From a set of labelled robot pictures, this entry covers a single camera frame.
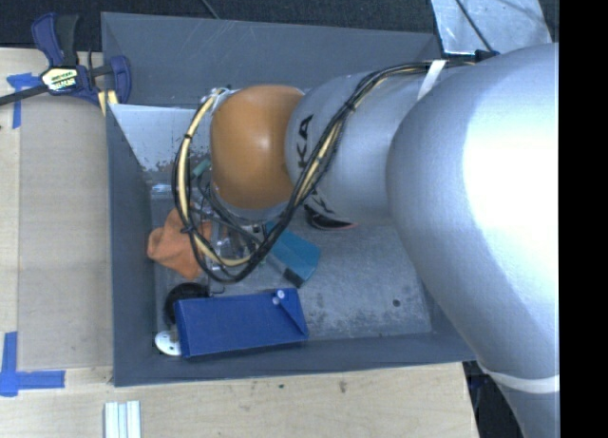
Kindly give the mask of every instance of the blue block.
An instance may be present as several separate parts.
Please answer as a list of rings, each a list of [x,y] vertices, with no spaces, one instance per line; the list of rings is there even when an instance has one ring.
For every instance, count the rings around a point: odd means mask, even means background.
[[[181,355],[272,347],[308,339],[297,290],[176,301]]]

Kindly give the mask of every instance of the gray box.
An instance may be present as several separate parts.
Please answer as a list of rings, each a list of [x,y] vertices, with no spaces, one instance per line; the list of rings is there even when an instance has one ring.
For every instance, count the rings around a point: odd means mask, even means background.
[[[152,186],[168,183],[173,149],[148,143],[142,152],[142,133],[175,128],[176,119],[191,115],[181,109],[196,106],[215,86],[280,83],[306,91],[335,76],[437,58],[432,35],[115,13],[102,19],[106,60],[117,54],[130,60],[129,103],[148,106],[118,107],[106,119],[116,386],[474,358],[424,290],[392,227],[327,234],[301,214],[290,230],[322,251],[313,278],[299,290],[308,342],[187,361],[154,346],[164,296],[181,280],[145,255],[150,231],[171,208],[171,199]],[[159,115],[158,107],[167,106],[177,108]],[[271,261],[226,294],[289,285]]]

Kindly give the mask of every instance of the orange cloth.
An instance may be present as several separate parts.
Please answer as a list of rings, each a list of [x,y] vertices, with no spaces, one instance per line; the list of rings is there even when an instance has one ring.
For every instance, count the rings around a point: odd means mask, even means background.
[[[147,254],[152,260],[177,271],[186,279],[193,280],[200,275],[200,266],[192,251],[188,234],[183,234],[183,223],[178,210],[169,212],[163,227],[155,229],[148,238]],[[211,223],[202,224],[203,236],[209,239]]]

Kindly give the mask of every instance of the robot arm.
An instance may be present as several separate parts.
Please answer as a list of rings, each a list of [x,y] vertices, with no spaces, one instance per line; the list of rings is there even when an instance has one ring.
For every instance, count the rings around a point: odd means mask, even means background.
[[[304,96],[245,88],[211,130],[212,196],[241,229],[284,228],[304,201],[332,219],[394,224],[525,436],[560,432],[557,57],[543,45],[452,68],[421,100],[427,66]],[[239,262],[255,266],[278,235],[245,238]]]

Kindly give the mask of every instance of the yellow label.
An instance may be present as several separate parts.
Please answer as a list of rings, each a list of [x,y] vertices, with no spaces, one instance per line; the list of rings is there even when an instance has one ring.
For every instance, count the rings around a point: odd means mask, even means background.
[[[62,90],[69,86],[76,85],[76,77],[78,71],[71,68],[54,68],[47,71],[42,76],[43,83],[48,86],[49,90]]]

